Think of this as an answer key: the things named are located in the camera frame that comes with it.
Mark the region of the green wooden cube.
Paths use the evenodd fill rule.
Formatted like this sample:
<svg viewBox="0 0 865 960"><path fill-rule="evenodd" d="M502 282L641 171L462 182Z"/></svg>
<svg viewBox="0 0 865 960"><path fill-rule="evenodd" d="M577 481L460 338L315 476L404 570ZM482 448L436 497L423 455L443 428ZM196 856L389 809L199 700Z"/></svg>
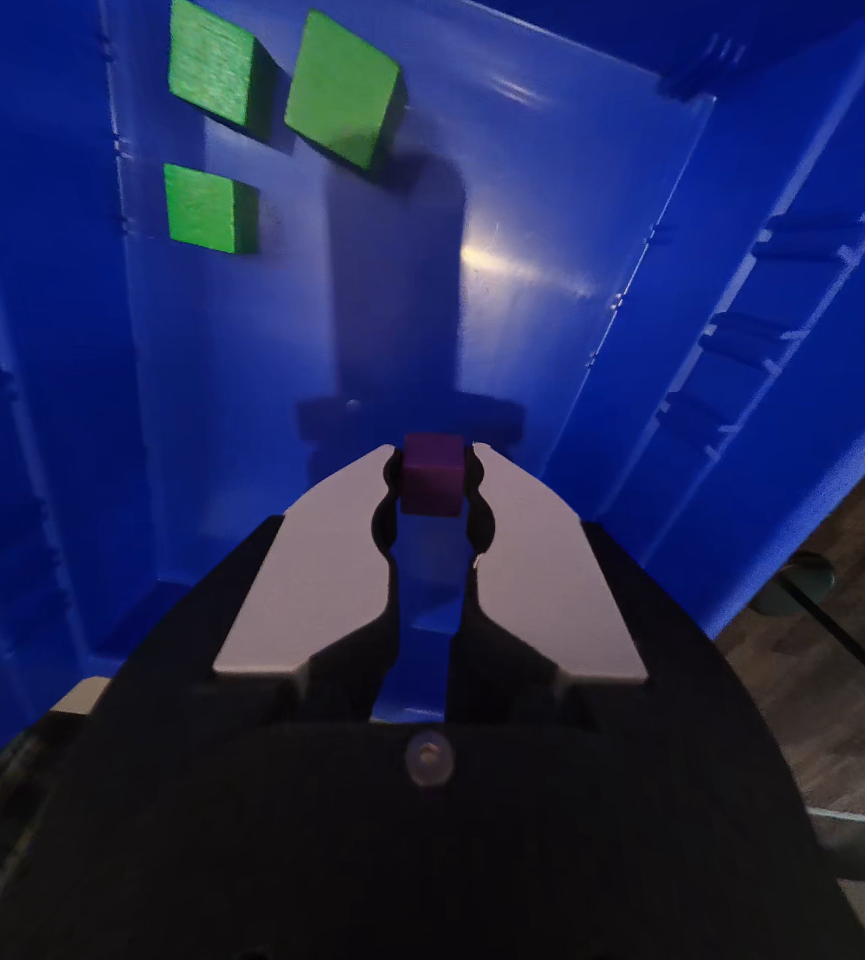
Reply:
<svg viewBox="0 0 865 960"><path fill-rule="evenodd" d="M229 255L258 254L258 188L173 163L164 163L162 174L171 240Z"/></svg>
<svg viewBox="0 0 865 960"><path fill-rule="evenodd" d="M173 1L169 91L258 142L271 138L279 68L256 36L203 6Z"/></svg>
<svg viewBox="0 0 865 960"><path fill-rule="evenodd" d="M283 121L345 166L375 175L409 96L402 66L325 12L306 17Z"/></svg>

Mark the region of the blue plastic bin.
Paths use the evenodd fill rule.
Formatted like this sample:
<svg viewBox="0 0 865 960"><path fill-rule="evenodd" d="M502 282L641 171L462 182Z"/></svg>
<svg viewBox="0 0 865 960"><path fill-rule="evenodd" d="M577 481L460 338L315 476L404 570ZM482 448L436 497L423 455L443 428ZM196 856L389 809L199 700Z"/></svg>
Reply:
<svg viewBox="0 0 865 960"><path fill-rule="evenodd" d="M199 2L279 68L176 97L173 2L0 2L0 749L266 518L482 442L714 638L865 475L865 3L599 5L651 70L475 2ZM402 66L373 175L290 130L317 9ZM172 240L163 165L258 188Z"/></svg>

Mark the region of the grey round caster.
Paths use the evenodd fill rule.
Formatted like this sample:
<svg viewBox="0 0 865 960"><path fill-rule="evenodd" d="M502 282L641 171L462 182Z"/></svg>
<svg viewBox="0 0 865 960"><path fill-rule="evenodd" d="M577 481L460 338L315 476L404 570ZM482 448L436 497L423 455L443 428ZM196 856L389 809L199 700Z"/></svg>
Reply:
<svg viewBox="0 0 865 960"><path fill-rule="evenodd" d="M786 618L804 612L804 607L786 590L786 582L804 594L810 603L819 605L836 584L834 565L822 554L799 550L754 595L748 608L767 618Z"/></svg>

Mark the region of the thin black rod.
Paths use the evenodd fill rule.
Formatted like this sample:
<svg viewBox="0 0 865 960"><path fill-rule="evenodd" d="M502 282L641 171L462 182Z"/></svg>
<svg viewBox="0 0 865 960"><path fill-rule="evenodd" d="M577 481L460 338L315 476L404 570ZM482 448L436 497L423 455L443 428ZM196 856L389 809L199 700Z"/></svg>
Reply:
<svg viewBox="0 0 865 960"><path fill-rule="evenodd" d="M839 646L865 669L865 647L854 639L831 615L815 603L794 581L786 574L779 573L774 577L779 588L788 595L819 627L828 634Z"/></svg>

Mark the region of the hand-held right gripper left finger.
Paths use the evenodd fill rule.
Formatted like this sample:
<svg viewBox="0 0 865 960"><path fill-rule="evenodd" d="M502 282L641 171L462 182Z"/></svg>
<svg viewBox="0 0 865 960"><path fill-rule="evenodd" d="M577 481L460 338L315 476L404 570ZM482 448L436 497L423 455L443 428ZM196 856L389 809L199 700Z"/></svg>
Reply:
<svg viewBox="0 0 865 960"><path fill-rule="evenodd" d="M382 444L287 508L213 661L218 680L284 682L307 719L371 719L400 650L400 468Z"/></svg>

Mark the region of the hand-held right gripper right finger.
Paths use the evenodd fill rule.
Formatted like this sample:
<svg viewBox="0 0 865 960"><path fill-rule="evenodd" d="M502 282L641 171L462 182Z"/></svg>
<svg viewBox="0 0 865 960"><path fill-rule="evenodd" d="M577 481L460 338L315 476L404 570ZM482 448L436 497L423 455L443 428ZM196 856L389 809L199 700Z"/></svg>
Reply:
<svg viewBox="0 0 865 960"><path fill-rule="evenodd" d="M481 441L466 450L465 495L474 557L447 722L581 722L586 691L641 690L647 666L576 512Z"/></svg>

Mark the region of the purple wooden cube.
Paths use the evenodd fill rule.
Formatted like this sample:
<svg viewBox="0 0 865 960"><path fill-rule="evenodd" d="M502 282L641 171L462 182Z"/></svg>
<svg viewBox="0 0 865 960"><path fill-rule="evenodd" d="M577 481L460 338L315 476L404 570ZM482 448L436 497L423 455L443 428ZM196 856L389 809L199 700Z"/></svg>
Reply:
<svg viewBox="0 0 865 960"><path fill-rule="evenodd" d="M463 437L441 433L405 434L400 503L404 515L456 519L463 512Z"/></svg>

